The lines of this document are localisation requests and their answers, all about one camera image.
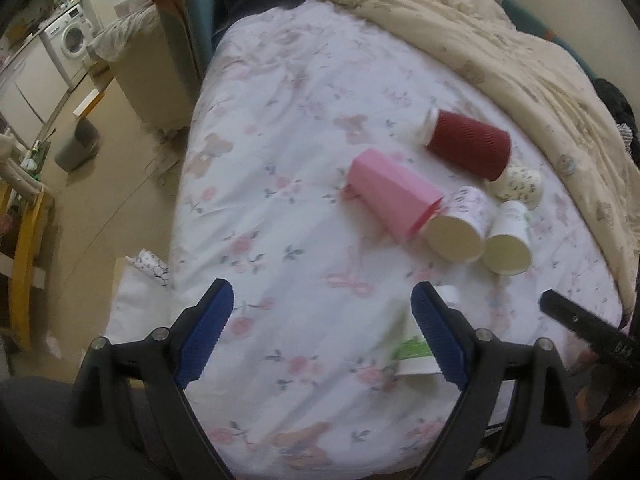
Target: blue gripper pad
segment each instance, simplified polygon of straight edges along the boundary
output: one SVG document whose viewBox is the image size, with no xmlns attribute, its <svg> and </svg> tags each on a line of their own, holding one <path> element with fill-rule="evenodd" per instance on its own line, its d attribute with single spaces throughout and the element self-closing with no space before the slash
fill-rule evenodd
<svg viewBox="0 0 640 480">
<path fill-rule="evenodd" d="M 469 380 L 466 373 L 465 352 L 434 304 L 435 301 L 441 303 L 440 307 L 447 308 L 430 284 L 427 288 L 419 283 L 411 293 L 411 312 L 445 380 L 454 383 L 462 391 Z"/>
<path fill-rule="evenodd" d="M 202 375 L 233 308 L 234 290 L 229 282 L 224 282 L 208 301 L 196 326 L 180 348 L 180 365 L 174 380 L 182 389 Z"/>
</svg>

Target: washing machine door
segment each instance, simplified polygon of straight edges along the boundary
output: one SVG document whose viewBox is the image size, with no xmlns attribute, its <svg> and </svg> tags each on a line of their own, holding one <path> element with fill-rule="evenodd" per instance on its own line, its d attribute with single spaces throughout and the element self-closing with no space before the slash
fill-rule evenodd
<svg viewBox="0 0 640 480">
<path fill-rule="evenodd" d="M 62 33 L 60 49 L 69 59 L 77 59 L 84 56 L 86 46 L 91 40 L 79 23 L 71 23 Z"/>
</svg>

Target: bed sheet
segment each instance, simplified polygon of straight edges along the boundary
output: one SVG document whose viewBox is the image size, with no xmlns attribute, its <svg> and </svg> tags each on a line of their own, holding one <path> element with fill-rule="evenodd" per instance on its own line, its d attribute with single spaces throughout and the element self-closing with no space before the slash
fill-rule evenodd
<svg viewBox="0 0 640 480">
<path fill-rule="evenodd" d="M 527 272 L 449 264 L 420 236 L 400 246 L 344 188 L 372 146 L 444 193 L 482 186 L 415 142 L 430 107 L 508 131 L 513 160 L 543 171 Z M 232 317 L 186 393 L 248 479 L 354 479 L 421 460 L 458 391 L 440 375 L 394 374 L 420 281 L 457 285 L 471 324 L 500 338 L 548 336 L 565 363 L 581 342 L 540 314 L 544 290 L 614 325 L 622 316 L 584 221 L 514 123 L 431 57 L 316 0 L 245 18 L 220 43 L 194 111 L 170 269 L 174 319 L 215 278 L 234 287 Z M 496 417 L 507 403 L 501 396 Z"/>
</svg>

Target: paper cup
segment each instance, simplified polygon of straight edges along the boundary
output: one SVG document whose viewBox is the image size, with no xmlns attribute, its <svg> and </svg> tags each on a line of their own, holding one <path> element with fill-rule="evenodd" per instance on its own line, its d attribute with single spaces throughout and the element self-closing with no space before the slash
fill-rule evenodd
<svg viewBox="0 0 640 480">
<path fill-rule="evenodd" d="M 507 132 L 437 108 L 427 113 L 419 135 L 430 152 L 491 181 L 502 174 L 511 155 Z"/>
<path fill-rule="evenodd" d="M 453 285 L 433 287 L 447 306 L 456 308 L 460 304 L 458 289 Z M 402 330 L 402 342 L 394 359 L 398 360 L 396 375 L 439 374 L 440 367 L 418 327 L 411 308 L 407 309 Z"/>
<path fill-rule="evenodd" d="M 542 173 L 521 166 L 507 166 L 497 180 L 487 183 L 490 193 L 503 200 L 518 200 L 529 210 L 540 205 L 544 182 Z"/>
<path fill-rule="evenodd" d="M 516 200 L 500 209 L 484 244 L 484 264 L 496 274 L 514 276 L 529 269 L 532 262 L 527 207 Z"/>
<path fill-rule="evenodd" d="M 442 200 L 431 184 L 373 148 L 353 160 L 347 183 L 400 243 L 420 230 Z"/>
<path fill-rule="evenodd" d="M 476 261 L 484 249 L 491 223 L 488 196 L 476 187 L 463 186 L 441 205 L 427 223 L 424 235 L 445 260 L 457 264 Z"/>
</svg>

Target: metal screw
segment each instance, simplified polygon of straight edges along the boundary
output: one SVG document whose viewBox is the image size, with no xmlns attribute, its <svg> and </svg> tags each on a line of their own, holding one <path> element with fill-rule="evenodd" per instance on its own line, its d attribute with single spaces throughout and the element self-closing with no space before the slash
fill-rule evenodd
<svg viewBox="0 0 640 480">
<path fill-rule="evenodd" d="M 476 330 L 476 337 L 480 341 L 491 341 L 494 338 L 494 334 L 488 328 L 479 328 Z"/>
<path fill-rule="evenodd" d="M 551 339 L 549 339 L 548 337 L 541 337 L 540 339 L 538 339 L 538 346 L 540 346 L 540 348 L 542 348 L 543 350 L 553 350 L 554 349 L 554 342 L 551 341 Z"/>
<path fill-rule="evenodd" d="M 169 337 L 169 329 L 161 326 L 160 328 L 156 328 L 152 333 L 151 337 L 156 341 L 164 341 Z"/>
<path fill-rule="evenodd" d="M 109 340 L 105 337 L 97 337 L 93 341 L 91 341 L 91 348 L 94 350 L 99 350 L 104 348 L 104 346 L 109 342 Z"/>
</svg>

